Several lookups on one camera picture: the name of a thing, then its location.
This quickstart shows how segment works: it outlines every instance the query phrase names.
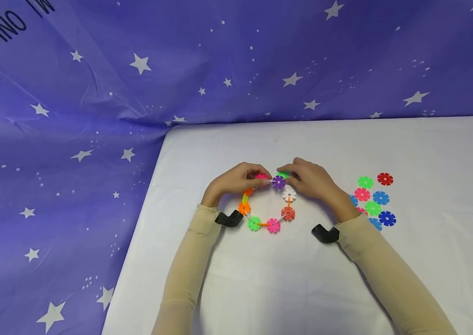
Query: red snowflake piece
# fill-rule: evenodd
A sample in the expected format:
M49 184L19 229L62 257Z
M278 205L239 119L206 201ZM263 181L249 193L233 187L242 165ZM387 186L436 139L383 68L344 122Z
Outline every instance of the red snowflake piece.
M388 173L382 172L378 175L378 183L383 186L389 186L394 183L394 178Z
M361 213L364 213L364 215L369 216L369 213L367 213L364 208L356 207L356 209Z
M271 234L277 234L281 230L281 222L277 219L269 219L266 224L268 225L266 228Z
M363 189L363 188L359 188L359 189L355 190L355 192L353 193L353 195L355 195L355 197L356 197L357 200L359 200L359 201L367 201L368 199L370 199L370 192L369 192L369 190Z
M296 216L296 212L292 207L287 206L281 210L281 216L283 216L283 219L286 221L292 221Z

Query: pile of toy pieces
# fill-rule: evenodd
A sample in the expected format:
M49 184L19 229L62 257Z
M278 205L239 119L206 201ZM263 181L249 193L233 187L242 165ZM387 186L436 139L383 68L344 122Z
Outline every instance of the pile of toy pieces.
M281 222L292 221L296 216L294 208L290 207L290 203L296 200L296 191L286 185L285 179L290 176L289 173L279 172L277 176L271 180L272 187L277 191L282 191L283 199L288 202L288 205L281 210L281 218L271 218L266 223L262 223L257 216L250 216L251 206L249 205L249 197L253 194L253 188L244 192L242 202L239 205L239 212L247 216L247 226L252 232L257 232L261 227L266 227L271 234L277 234L281 230ZM256 178L268 179L264 174L258 174Z
M377 177L378 183L383 186L391 186L394 178L388 173L380 173ZM374 180L371 177L363 176L357 180L359 188L355 190L352 198L353 204L361 212L369 216L369 221L381 230L382 225L390 227L396 223L396 216L389 211L383 210L383 206L387 205L391 200L389 195L384 191L375 191L370 200L370 189L374 186Z

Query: fabric backdrop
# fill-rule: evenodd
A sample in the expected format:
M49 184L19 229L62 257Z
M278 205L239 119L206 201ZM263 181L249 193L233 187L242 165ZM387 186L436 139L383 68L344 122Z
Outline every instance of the fabric backdrop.
M473 0L0 0L0 334L99 334L176 124L473 115Z

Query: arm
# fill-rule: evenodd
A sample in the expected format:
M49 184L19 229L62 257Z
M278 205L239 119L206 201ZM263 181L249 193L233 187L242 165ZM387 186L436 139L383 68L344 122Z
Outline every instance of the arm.
M429 290L324 168L296 158L278 170L294 173L288 184L331 208L340 222L340 246L361 269L401 334L456 334Z
M208 186L173 258L152 335L191 334L193 312L208 258L221 230L214 222L219 214L219 201L226 193L269 184L268 180L252 179L256 173L264 173L271 179L264 167L241 163Z

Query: green snowflake piece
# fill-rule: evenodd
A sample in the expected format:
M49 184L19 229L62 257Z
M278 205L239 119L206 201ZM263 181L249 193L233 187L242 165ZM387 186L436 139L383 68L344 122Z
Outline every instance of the green snowflake piece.
M257 230L260 229L261 226L259 225L259 223L262 223L262 222L256 216L251 216L251 218L247 220L247 226L249 230L251 230L252 232L256 232Z
M277 175L283 177L283 179L286 179L290 177L290 172L278 172Z
M369 201L365 205L365 210L370 216L378 216L381 213L381 206L374 201Z
M364 189L370 190L372 186L374 186L374 180L368 176L362 176L357 180L359 187L363 187Z

